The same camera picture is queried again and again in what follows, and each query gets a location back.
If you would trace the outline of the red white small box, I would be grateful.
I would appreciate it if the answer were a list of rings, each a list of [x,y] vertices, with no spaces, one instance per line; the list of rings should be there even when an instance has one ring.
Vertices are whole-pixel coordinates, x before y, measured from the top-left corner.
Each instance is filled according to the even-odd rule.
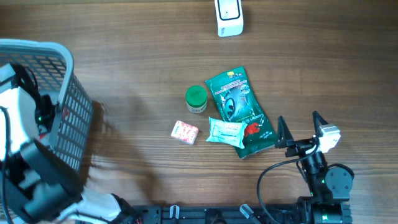
[[[178,139],[186,144],[194,144],[199,129],[191,124],[184,123],[182,121],[176,121],[174,128],[170,134],[172,138]]]

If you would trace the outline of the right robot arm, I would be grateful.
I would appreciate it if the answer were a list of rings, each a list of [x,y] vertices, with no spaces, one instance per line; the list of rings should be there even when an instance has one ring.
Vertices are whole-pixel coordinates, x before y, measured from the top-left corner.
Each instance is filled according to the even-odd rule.
[[[285,148],[286,157],[298,157],[297,166],[311,196],[299,197],[293,209],[294,223],[352,223],[350,191],[354,172],[343,164],[328,164],[325,154],[341,137],[337,126],[312,113],[315,134],[295,140],[282,116],[278,118],[277,148]]]

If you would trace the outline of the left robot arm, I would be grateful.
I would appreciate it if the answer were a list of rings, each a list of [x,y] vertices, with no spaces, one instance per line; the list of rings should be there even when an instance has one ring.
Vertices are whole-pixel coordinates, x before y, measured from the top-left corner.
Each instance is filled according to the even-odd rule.
[[[1,67],[1,202],[25,223],[124,223],[129,205],[86,188],[78,172],[93,107],[77,80],[18,63]]]

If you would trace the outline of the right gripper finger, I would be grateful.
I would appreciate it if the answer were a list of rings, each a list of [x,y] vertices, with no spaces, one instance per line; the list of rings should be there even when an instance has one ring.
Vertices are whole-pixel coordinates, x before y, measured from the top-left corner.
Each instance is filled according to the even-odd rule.
[[[294,143],[293,136],[283,116],[278,117],[277,140],[275,147],[289,147]]]
[[[314,111],[312,113],[312,118],[313,118],[313,124],[314,124],[314,128],[315,128],[315,132],[316,133],[320,132],[320,128],[323,125],[327,125],[328,124],[328,122],[323,119],[323,117],[319,114],[318,111]]]

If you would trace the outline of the teal wet wipes pack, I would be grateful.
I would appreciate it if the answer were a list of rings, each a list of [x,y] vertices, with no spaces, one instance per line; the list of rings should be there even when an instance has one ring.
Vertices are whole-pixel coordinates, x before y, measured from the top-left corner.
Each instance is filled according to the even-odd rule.
[[[209,117],[210,135],[206,142],[219,142],[244,149],[246,123],[226,122]]]

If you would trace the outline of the green 3M gloves packet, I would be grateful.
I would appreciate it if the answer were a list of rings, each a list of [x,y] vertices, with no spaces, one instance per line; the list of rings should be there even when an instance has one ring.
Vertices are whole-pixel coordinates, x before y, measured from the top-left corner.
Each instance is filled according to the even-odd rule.
[[[235,148],[239,158],[244,159],[275,145],[276,132],[257,102],[243,66],[210,78],[205,84],[223,121],[247,124],[244,148]]]

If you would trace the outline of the green lid small jar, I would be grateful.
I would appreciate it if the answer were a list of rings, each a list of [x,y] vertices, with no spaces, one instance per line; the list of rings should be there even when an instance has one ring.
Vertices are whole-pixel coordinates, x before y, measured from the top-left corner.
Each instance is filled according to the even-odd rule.
[[[202,113],[206,110],[208,95],[199,85],[191,86],[185,94],[187,108],[191,113]]]

